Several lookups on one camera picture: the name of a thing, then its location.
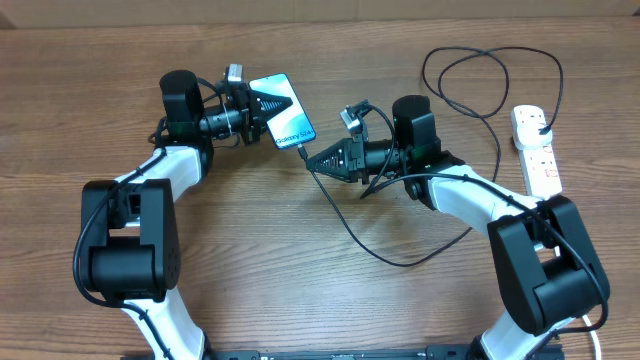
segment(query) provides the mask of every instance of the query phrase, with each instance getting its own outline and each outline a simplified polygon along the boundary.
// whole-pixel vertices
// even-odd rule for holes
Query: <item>table surface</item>
[[[554,148],[564,194],[579,207],[611,282],[600,332],[607,358],[637,358],[640,336],[640,21],[519,19],[178,26],[0,32],[0,358],[117,359],[149,347],[117,310],[86,302],[71,256],[82,186],[134,169],[163,116],[158,81],[189,69],[211,81],[229,63],[246,78],[289,74],[317,132],[310,154],[346,132],[338,112],[368,98],[427,94],[420,66],[433,48],[521,45],[555,54],[565,95]],[[434,56],[428,76],[460,53]],[[490,119],[502,142],[497,182],[524,192],[509,111],[550,115],[552,61],[499,54],[511,75]],[[447,94],[488,112],[504,87],[489,59],[454,68]],[[475,119],[433,100],[444,149],[486,177],[495,144]],[[371,116],[370,136],[389,137]],[[465,225],[411,201],[401,185],[359,201],[359,184],[322,177],[362,241],[396,261],[442,246]],[[488,240],[472,232],[432,261],[390,267],[340,224],[295,150],[270,140],[216,151],[206,182],[176,204],[181,294],[218,350],[419,348],[468,343],[503,305]],[[592,319],[599,315],[595,309]],[[564,336],[569,359],[590,359],[586,335]]]

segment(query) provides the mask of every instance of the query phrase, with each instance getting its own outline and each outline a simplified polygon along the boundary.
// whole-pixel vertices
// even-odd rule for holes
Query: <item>wooden table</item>
[[[419,68],[438,46],[522,45],[555,54],[566,72],[554,147],[611,282],[599,335],[610,359],[640,348],[640,21],[531,19],[180,26],[0,33],[0,358],[117,359],[148,351],[123,313],[77,292],[71,256],[80,193],[146,160],[145,138],[164,109],[158,81],[189,69],[216,81],[231,62],[248,79],[289,74],[318,138],[310,154],[345,137],[338,112],[363,98],[390,113],[427,94]],[[429,76],[460,54],[434,57]],[[558,75],[530,53],[499,56],[511,72],[504,110],[490,120],[503,146],[498,183],[524,192],[510,109],[555,105]],[[488,59],[446,77],[448,95],[493,109],[503,91]],[[490,176],[495,145],[477,120],[434,98],[443,148]],[[373,139],[388,137],[369,120]],[[322,177],[364,243],[415,260],[465,225],[411,201],[395,186],[364,201],[360,185]],[[219,350],[416,348],[468,343],[501,313],[488,240],[472,232],[412,269],[385,265],[349,237],[295,150],[265,140],[218,150],[207,181],[176,205],[179,287]],[[596,319],[599,310],[594,310]],[[586,335],[562,339],[590,359]]]

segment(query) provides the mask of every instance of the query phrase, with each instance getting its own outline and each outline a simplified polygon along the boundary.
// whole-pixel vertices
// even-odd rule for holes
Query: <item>white power strip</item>
[[[548,199],[562,192],[558,165],[556,164],[551,140],[553,130],[541,135],[540,129],[547,125],[544,111],[533,105],[520,105],[511,112],[511,124],[513,125],[513,142],[518,148],[520,166],[524,175],[524,183],[527,194],[540,199]],[[556,247],[556,256],[560,256],[560,249]],[[582,317],[585,325],[591,326],[587,315]],[[602,359],[600,340],[595,331],[591,331],[591,339],[595,359]]]

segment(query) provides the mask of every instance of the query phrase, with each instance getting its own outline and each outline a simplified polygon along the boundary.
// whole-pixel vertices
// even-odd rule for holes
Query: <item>power strip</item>
[[[527,194],[548,199],[561,193],[558,165],[551,147],[553,130],[540,134],[540,129],[547,125],[544,111],[533,105],[516,106],[511,112],[511,123]]]

